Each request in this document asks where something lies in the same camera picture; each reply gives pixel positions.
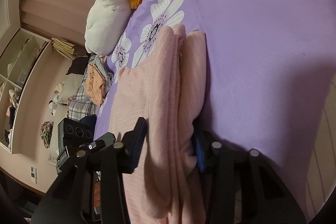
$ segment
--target pink blanket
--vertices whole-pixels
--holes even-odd
[[[147,59],[119,71],[110,132],[122,137],[138,117],[148,122],[138,168],[123,177],[134,224],[205,222],[190,140],[192,121],[203,105],[205,77],[205,36],[198,31],[186,36],[182,24],[163,27]]]

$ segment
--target pink roller blind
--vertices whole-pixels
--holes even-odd
[[[84,46],[87,14],[95,0],[20,0],[21,26],[46,38]]]

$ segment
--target bed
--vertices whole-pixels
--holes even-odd
[[[87,61],[84,60],[82,62],[87,64],[93,61],[94,58],[95,55],[90,55]],[[69,74],[63,75],[63,82],[57,85],[57,87],[59,87],[63,84],[61,92],[59,93],[58,102],[55,104],[56,109],[53,114],[54,126],[52,129],[50,147],[47,150],[47,162],[53,166],[57,165],[57,157],[59,152],[63,149],[63,147],[59,147],[58,124],[64,118],[70,118],[78,122],[80,119],[93,115],[96,112],[96,105],[91,101],[91,97],[88,97],[84,91],[88,75],[88,67],[85,67],[84,65],[80,68],[85,69],[85,71],[83,71],[83,75],[79,71],[77,71],[78,74],[74,73],[75,71],[73,68],[71,69],[71,67],[66,70]],[[76,65],[76,69],[80,70],[78,63]]]
[[[315,147],[336,73],[336,0],[143,0],[107,56],[114,84],[97,110],[95,138],[108,131],[118,70],[141,63],[158,30],[177,23],[206,33],[204,129],[266,155],[311,220],[336,186],[332,125],[329,165],[319,166],[325,152]]]

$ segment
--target wall outlet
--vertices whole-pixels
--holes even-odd
[[[37,177],[36,177],[36,168],[31,166],[30,169],[30,180],[31,182],[37,184]]]

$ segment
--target plaid pillow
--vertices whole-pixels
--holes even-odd
[[[68,117],[71,120],[79,121],[81,118],[95,114],[97,106],[92,101],[70,99],[68,108]]]
[[[89,63],[93,61],[95,54],[91,54]],[[72,120],[79,121],[85,116],[89,116],[96,113],[97,106],[91,101],[91,97],[85,95],[85,82],[88,74],[88,67],[85,69],[83,81],[76,93],[72,98],[69,98],[68,117]]]

